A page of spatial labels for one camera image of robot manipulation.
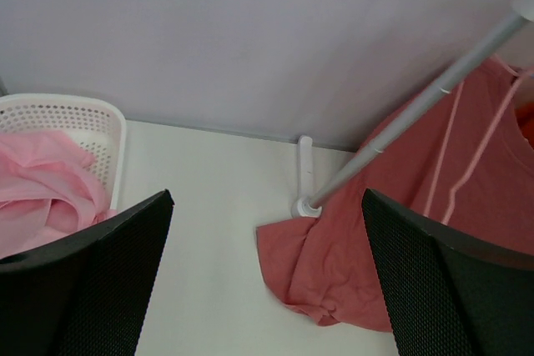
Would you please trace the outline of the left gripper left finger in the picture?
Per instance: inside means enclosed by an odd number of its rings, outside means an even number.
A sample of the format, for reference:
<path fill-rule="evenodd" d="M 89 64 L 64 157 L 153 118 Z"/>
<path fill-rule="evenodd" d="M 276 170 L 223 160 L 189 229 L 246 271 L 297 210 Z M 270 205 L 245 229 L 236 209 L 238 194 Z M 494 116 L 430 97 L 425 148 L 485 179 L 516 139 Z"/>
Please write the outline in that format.
<path fill-rule="evenodd" d="M 169 191 L 1 260 L 3 355 L 133 355 L 174 209 Z"/>

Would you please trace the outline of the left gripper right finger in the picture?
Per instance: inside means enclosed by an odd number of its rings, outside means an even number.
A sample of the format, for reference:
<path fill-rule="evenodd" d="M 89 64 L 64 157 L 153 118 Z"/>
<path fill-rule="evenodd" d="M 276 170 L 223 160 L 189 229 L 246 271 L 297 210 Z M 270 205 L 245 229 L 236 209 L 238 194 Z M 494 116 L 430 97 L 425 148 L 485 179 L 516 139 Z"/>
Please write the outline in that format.
<path fill-rule="evenodd" d="M 533 257 L 428 219 L 375 190 L 365 230 L 400 355 L 531 355 Z"/>

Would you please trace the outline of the light pink t shirt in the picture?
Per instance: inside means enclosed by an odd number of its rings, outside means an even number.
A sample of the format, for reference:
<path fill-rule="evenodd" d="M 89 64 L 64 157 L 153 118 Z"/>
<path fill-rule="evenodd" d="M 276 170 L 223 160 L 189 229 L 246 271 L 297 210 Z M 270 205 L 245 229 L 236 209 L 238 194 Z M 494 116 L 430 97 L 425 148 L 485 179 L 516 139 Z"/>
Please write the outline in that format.
<path fill-rule="evenodd" d="M 51 243 L 116 211 L 95 157 L 59 131 L 1 135 L 1 257 Z"/>

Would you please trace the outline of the salmon pink t shirt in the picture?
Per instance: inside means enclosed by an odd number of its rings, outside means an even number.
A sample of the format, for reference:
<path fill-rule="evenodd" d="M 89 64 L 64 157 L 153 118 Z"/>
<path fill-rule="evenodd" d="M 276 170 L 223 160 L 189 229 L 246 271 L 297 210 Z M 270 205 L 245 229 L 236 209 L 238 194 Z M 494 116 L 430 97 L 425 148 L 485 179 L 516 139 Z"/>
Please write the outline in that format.
<path fill-rule="evenodd" d="M 495 59 L 465 80 L 429 218 L 441 221 L 451 186 L 465 172 L 514 77 Z M 375 189 L 422 214 L 456 90 L 446 95 L 330 198 L 318 218 L 257 231 L 259 265 L 272 294 L 319 326 L 387 332 L 390 320 L 361 210 Z M 509 105 L 480 162 L 456 195 L 449 225 L 517 252 L 533 251 L 533 106 Z"/>

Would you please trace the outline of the pink wire hanger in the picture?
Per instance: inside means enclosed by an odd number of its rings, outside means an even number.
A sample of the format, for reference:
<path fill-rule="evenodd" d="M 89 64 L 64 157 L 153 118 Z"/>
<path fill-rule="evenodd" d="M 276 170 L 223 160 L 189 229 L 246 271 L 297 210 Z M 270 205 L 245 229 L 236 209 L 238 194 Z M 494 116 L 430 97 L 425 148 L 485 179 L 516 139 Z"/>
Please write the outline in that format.
<path fill-rule="evenodd" d="M 441 223 L 444 225 L 449 224 L 450 219 L 456 207 L 456 195 L 460 191 L 460 189 L 468 182 L 468 180 L 471 178 L 472 174 L 474 173 L 476 166 L 480 162 L 482 154 L 486 150 L 487 145 L 490 142 L 492 135 L 496 131 L 497 125 L 500 123 L 504 115 L 504 112 L 506 111 L 506 108 L 511 103 L 511 100 L 514 98 L 514 95 L 516 94 L 520 86 L 528 78 L 533 78 L 533 66 L 530 66 L 529 68 L 523 69 L 520 72 L 518 72 L 514 70 L 513 68 L 511 68 L 508 64 L 504 63 L 498 56 L 494 56 L 493 58 L 496 60 L 496 62 L 501 67 L 503 67 L 507 72 L 509 72 L 514 77 L 514 81 L 511 84 L 510 88 L 508 89 L 505 97 L 501 100 L 501 103 L 499 107 L 497 108 L 492 120 L 490 121 L 481 141 L 476 146 L 476 150 L 473 153 L 471 160 L 466 167 L 465 172 L 461 175 L 458 181 L 451 186 L 449 190 L 446 210 L 443 213 L 443 217 L 441 218 Z M 458 89 L 456 90 L 454 103 L 452 105 L 451 113 L 450 113 L 449 120 L 446 126 L 446 132 L 445 132 L 443 141 L 441 143 L 440 152 L 438 154 L 436 166 L 434 169 L 434 173 L 432 175 L 431 185 L 428 191 L 428 196 L 426 198 L 426 203 L 425 203 L 424 212 L 423 212 L 423 215 L 425 217 L 430 216 L 431 207 L 432 207 L 434 197 L 436 194 L 437 184 L 439 182 L 439 178 L 441 175 L 442 166 L 443 166 L 444 159 L 446 156 L 446 150 L 448 148 L 448 144 L 450 141 L 451 131 L 452 131 L 455 119 L 456 119 L 456 113 L 459 107 L 459 102 L 460 102 L 460 98 L 463 92 L 464 84 L 465 84 L 465 81 L 462 80 L 457 85 Z"/>

